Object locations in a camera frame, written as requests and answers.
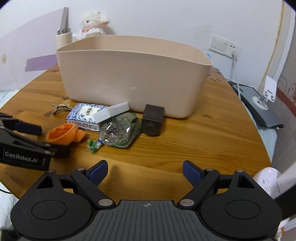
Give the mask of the orange cloth pouch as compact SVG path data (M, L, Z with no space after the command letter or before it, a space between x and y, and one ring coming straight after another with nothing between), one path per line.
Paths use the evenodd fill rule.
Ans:
M86 135L86 132L79 129L74 123L66 123L57 126L47 133L46 141L54 145L67 146L71 143L80 142Z

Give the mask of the blue white tissue pack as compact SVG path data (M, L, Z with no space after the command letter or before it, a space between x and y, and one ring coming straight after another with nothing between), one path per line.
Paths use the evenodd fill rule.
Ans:
M93 116L104 108L104 105L79 102L67 115L67 123L74 123L80 129L99 132L99 124Z

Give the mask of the metal keys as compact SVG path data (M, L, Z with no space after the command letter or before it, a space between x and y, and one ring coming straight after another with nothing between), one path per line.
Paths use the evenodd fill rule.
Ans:
M56 115L57 113L61 111L71 111L73 107L71 107L69 104L52 104L51 107L54 108L54 111L52 112L53 115Z

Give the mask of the clear bag of dried herbs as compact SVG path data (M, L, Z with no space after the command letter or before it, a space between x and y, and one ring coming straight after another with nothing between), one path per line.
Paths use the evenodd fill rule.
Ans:
M140 135L141 119L136 113L122 113L104 121L97 141L90 140L88 148L96 153L102 146L127 148Z

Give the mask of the white small box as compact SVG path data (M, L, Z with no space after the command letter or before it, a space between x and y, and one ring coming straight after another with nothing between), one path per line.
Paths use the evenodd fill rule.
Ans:
M112 105L98 111L93 115L95 123L101 123L111 117L122 114L130 109L128 102Z

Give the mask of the dark brown cube box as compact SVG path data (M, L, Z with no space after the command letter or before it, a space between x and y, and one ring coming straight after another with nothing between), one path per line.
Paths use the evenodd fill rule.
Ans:
M157 137L161 133L164 119L164 108L147 104L142 116L141 132L150 137Z

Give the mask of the white power strip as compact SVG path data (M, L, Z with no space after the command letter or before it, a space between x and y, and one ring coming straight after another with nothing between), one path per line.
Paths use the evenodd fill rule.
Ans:
M281 175L280 171L273 167L266 167L257 172L253 179L268 193L273 199L280 196L278 187L278 177Z

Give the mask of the lilac headboard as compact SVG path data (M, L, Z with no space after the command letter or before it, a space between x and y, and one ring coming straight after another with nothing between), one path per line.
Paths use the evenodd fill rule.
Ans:
M57 64L56 35L68 8L39 16L1 38L1 91L21 89Z

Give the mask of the grey laptop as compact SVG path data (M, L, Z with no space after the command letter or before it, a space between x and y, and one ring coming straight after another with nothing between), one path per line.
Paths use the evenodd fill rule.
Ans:
M260 126L277 129L284 127L278 115L268 104L269 101L275 102L276 99L276 88L278 84L274 79L269 76L265 78L263 95L260 95L251 86L240 85L235 82L230 82L230 85Z

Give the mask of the cream thermos bottle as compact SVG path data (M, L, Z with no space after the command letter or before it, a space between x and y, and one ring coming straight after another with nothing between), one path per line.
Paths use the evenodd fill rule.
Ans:
M57 49L67 44L70 44L71 42L72 42L72 31L70 28L57 31L57 35L56 35Z

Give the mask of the beige plastic storage bin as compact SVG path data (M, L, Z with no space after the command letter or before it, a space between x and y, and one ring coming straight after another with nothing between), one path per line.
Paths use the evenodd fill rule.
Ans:
M212 67L196 47L139 36L89 37L59 48L56 56L70 99L127 102L138 112L150 104L173 118L193 112Z

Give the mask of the white phone stand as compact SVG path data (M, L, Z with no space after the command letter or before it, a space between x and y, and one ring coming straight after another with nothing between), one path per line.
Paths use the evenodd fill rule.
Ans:
M277 90L277 82L269 76L265 78L265 85L263 89L263 95L256 97L252 97L253 103L258 106L260 109L268 110L267 102L271 101L275 102L276 98L276 90Z

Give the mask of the white plush lamb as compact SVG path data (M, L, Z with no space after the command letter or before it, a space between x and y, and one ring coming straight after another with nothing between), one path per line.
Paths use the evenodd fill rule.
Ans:
M79 33L73 34L72 41L105 35L104 27L109 22L109 19L99 11L88 11L81 17Z

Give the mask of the purple floral table mat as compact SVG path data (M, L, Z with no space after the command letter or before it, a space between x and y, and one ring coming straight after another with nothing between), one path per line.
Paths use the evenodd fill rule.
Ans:
M208 73L208 78L216 82L226 82L226 79L220 70L214 67L211 67L210 72Z

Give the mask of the white wall switch socket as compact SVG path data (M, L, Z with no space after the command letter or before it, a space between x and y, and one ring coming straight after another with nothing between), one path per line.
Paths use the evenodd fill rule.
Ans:
M241 52L241 46L236 42L223 38L219 35L212 34L209 50L231 59L238 60Z

